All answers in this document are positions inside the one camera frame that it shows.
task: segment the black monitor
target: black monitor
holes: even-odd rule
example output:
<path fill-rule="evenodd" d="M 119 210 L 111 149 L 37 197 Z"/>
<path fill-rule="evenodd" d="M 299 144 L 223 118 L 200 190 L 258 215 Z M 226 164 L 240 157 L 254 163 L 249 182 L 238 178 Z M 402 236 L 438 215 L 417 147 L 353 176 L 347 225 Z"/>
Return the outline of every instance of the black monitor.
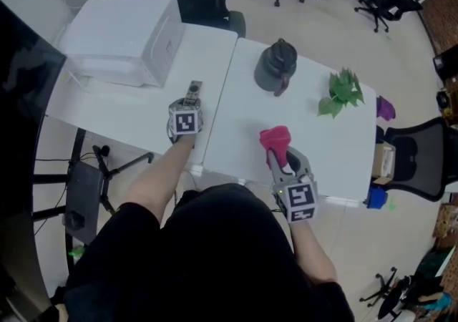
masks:
<path fill-rule="evenodd" d="M 32 188 L 40 127 L 64 62 L 0 1 L 0 298 L 28 321 L 49 307 L 34 242 Z"/>

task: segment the person's right arm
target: person's right arm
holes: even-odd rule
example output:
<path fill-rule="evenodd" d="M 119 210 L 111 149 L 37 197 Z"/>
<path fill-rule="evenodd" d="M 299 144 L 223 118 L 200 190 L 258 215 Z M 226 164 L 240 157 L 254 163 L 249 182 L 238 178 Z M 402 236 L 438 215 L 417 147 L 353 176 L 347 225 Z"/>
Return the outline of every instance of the person's right arm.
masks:
<path fill-rule="evenodd" d="M 337 281 L 334 264 L 324 253 L 308 222 L 291 223 L 294 253 L 302 271 L 316 284 Z"/>

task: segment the dark gray kettle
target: dark gray kettle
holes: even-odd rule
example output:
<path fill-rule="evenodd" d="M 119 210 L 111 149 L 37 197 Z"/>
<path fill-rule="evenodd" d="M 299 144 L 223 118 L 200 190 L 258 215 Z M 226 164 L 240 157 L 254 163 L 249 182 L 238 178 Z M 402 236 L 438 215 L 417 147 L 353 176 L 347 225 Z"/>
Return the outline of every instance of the dark gray kettle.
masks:
<path fill-rule="evenodd" d="M 296 71 L 298 53 L 293 45 L 279 39 L 261 54 L 255 68 L 256 84 L 279 97 Z"/>

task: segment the floor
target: floor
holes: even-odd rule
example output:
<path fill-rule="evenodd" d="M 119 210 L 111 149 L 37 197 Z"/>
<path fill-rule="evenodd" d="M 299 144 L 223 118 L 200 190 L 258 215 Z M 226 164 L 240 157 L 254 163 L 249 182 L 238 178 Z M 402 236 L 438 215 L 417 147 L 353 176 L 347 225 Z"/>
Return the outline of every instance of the floor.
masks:
<path fill-rule="evenodd" d="M 359 79 L 396 107 L 394 127 L 416 125 L 439 113 L 435 93 L 439 86 L 432 65 L 433 51 L 427 34 L 416 14 L 390 24 L 390 32 L 373 32 L 373 21 L 357 14 L 354 0 L 228 0 L 228 8 L 243 12 L 247 38 L 272 44 L 279 38 L 292 43 L 300 55 L 334 69 L 350 67 Z M 378 122 L 382 127 L 387 123 Z M 39 157 L 70 156 L 75 128 L 46 119 L 39 142 Z M 109 167 L 114 168 L 142 150 L 88 134 L 83 153 L 91 146 L 107 144 L 112 151 Z M 123 194 L 135 175 L 146 167 L 138 164 L 116 176 L 109 188 L 113 206 L 122 203 Z M 37 172 L 63 172 L 65 162 L 40 162 Z M 182 174 L 179 194 L 194 187 L 199 189 L 234 180 L 214 173 L 188 168 Z M 270 206 L 273 199 L 268 188 L 248 187 Z M 36 209 L 54 206 L 62 193 L 59 185 L 34 189 Z M 353 203 L 331 203 L 323 200 L 319 216 L 311 225 L 324 250 L 335 263 L 338 279 L 357 321 L 372 321 L 378 308 L 367 308 L 359 298 L 375 291 L 376 273 L 388 275 L 396 266 L 399 275 L 412 274 L 432 244 L 432 229 L 439 204 L 429 203 L 407 192 L 392 191 L 382 210 L 367 210 Z M 99 226 L 108 220 L 100 209 Z M 278 216 L 285 230 L 285 220 Z M 64 230 L 59 218 L 48 220 L 36 236 L 39 259 L 48 291 L 63 283 L 67 276 L 64 254 Z"/>

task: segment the white box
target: white box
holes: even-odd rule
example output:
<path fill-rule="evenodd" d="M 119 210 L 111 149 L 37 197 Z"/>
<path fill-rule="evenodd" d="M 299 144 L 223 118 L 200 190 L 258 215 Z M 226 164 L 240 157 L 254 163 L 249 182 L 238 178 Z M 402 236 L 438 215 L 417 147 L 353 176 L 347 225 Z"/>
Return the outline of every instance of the white box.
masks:
<path fill-rule="evenodd" d="M 88 0 L 59 47 L 81 75 L 163 87 L 184 29 L 177 0 Z"/>

